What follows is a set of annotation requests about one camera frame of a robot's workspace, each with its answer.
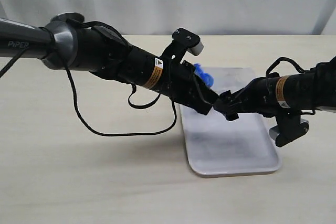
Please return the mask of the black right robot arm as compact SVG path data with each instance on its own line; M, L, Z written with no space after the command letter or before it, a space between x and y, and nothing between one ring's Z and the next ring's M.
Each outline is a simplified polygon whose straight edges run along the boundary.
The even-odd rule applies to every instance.
M297 73L280 76L274 72L282 61L292 64ZM213 108L229 121L237 119L240 113L258 113L271 118L314 114L315 111L335 112L335 59L304 70L292 59L280 57L265 76L252 79L234 93L221 93Z

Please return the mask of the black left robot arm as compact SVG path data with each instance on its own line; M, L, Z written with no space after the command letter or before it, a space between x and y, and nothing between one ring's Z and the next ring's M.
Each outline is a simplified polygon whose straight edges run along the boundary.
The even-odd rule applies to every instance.
M140 86L206 115L218 95L183 59L185 53L199 55L202 49L200 37L184 28L177 29L172 42L156 56L101 22L67 18L34 27L1 20L2 57L23 51L24 57L39 59L49 69L87 71L104 80Z

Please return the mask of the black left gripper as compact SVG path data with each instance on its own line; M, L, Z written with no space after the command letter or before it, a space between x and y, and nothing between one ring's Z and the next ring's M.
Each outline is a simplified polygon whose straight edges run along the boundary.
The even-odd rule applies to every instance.
M157 83L157 91L174 102L207 115L219 95L207 87L188 64L164 61L163 74Z

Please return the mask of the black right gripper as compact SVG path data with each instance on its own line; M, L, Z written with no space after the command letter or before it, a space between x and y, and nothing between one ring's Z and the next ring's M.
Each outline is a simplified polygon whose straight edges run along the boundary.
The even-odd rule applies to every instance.
M233 94L233 108L232 93L227 90L219 95L213 104L213 109L222 114L226 120L234 121L239 118L238 113L275 116L277 106L273 102L274 99L269 98L265 77L258 77Z

